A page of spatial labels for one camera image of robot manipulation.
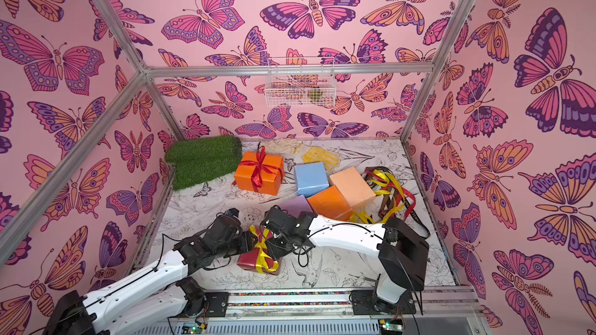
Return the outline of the purple gift box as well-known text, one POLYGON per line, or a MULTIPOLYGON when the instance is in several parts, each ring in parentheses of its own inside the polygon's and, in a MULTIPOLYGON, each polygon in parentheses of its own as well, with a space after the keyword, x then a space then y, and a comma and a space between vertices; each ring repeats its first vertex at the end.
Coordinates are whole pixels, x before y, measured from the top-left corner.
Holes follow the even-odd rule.
POLYGON ((286 214, 295 218, 299 218, 304 212, 314 213, 304 195, 299 195, 280 203, 279 208, 286 214))

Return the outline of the dark red gift box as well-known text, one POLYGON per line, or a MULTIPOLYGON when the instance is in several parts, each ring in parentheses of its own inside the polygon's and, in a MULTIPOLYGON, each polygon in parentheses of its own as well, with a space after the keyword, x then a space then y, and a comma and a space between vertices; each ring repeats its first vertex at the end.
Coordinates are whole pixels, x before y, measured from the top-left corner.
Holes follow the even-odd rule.
POLYGON ((272 258, 266 244, 267 241, 273 238, 273 233, 260 226, 250 226, 249 230, 254 237, 257 237, 257 243, 251 251, 239 257, 237 266, 245 271, 278 275, 280 262, 272 258))

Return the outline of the orange gift box front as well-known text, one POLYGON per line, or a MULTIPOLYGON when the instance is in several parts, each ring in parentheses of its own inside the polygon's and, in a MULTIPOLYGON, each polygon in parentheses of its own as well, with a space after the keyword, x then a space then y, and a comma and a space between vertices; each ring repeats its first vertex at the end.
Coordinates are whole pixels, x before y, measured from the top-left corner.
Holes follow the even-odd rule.
POLYGON ((312 195, 307 201, 316 214, 332 220, 349 221, 354 213, 335 185, 312 195))

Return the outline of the light blue gift box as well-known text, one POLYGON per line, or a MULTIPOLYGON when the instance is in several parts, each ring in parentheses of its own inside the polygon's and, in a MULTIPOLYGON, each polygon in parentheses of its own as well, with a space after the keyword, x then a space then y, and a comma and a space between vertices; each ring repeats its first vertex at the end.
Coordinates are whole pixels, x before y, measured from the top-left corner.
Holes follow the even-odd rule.
POLYGON ((311 197, 329 188, 327 173, 322 162, 300 164, 294 168, 296 193, 311 197))

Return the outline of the yellow ribbon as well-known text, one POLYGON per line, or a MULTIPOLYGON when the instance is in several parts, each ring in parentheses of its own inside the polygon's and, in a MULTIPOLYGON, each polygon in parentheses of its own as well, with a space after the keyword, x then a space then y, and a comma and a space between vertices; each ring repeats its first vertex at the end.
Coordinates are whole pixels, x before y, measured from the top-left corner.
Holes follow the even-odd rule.
POLYGON ((374 201, 380 201, 377 218, 365 209, 352 214, 350 221, 363 224, 386 223, 391 217, 398 217, 399 212, 407 211, 408 197, 394 173, 387 167, 367 167, 363 179, 375 194, 374 201))
POLYGON ((250 226, 249 230, 257 237, 255 248, 252 251, 254 257, 250 260, 250 270, 261 274, 278 275, 280 264, 269 255, 266 244, 273 237, 273 233, 268 229, 256 226, 250 226))

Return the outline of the peach gift box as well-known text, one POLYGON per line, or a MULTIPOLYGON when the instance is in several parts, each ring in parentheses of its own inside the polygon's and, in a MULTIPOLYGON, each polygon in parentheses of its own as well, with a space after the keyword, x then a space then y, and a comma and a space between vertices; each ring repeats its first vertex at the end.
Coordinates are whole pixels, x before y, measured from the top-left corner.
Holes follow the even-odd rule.
POLYGON ((377 197, 355 167, 348 167, 330 176, 330 181, 353 211, 360 211, 377 197))

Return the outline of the brown ribbon bow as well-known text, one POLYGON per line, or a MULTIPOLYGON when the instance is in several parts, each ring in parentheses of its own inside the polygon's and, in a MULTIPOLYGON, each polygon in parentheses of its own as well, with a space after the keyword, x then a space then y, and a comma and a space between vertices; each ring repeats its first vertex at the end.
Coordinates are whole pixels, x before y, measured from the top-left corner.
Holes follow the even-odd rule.
POLYGON ((366 167, 363 178, 375 194, 381 197, 378 212, 380 219, 386 220, 397 212, 406 212, 409 209, 411 203, 406 197, 405 190, 389 168, 366 167))

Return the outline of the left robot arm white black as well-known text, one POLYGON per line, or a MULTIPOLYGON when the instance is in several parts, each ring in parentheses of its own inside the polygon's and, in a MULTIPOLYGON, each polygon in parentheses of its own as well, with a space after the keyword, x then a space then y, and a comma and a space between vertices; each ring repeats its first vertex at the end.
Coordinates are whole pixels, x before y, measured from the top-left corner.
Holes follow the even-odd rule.
POLYGON ((116 334, 135 332, 150 319, 202 316, 206 293, 192 278, 215 260, 251 251, 258 238, 242 228, 238 210, 219 214, 204 230, 178 241, 147 267, 81 296, 64 295, 41 334, 116 334))

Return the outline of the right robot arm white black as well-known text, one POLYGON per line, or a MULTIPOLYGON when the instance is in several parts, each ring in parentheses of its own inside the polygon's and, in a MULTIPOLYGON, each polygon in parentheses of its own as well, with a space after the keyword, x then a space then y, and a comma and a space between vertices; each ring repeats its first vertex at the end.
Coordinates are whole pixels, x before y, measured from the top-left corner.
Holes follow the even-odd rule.
POLYGON ((260 227, 273 233, 265 244, 274 261, 311 248, 343 249, 377 259, 383 270, 376 297, 387 304, 398 303, 407 291, 425 289, 429 244, 398 218, 374 224, 332 220, 313 212, 296 218, 274 206, 260 227))

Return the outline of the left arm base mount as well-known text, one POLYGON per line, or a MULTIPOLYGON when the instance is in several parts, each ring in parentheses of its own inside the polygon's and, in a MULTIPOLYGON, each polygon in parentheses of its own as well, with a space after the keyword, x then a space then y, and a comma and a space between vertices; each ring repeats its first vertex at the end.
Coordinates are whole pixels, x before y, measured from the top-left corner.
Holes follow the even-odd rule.
POLYGON ((180 316, 225 317, 230 293, 206 292, 192 277, 176 282, 175 286, 183 290, 185 305, 180 316))

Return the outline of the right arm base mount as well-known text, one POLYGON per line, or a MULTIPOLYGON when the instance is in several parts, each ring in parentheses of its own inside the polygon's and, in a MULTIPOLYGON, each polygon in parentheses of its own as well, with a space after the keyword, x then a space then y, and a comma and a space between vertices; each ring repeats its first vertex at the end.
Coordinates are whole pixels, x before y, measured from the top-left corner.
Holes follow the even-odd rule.
POLYGON ((353 313, 357 316, 417 313, 414 299, 412 297, 411 291, 409 290, 407 290, 395 304, 385 302, 378 298, 373 289, 351 291, 349 295, 349 302, 352 304, 353 313))

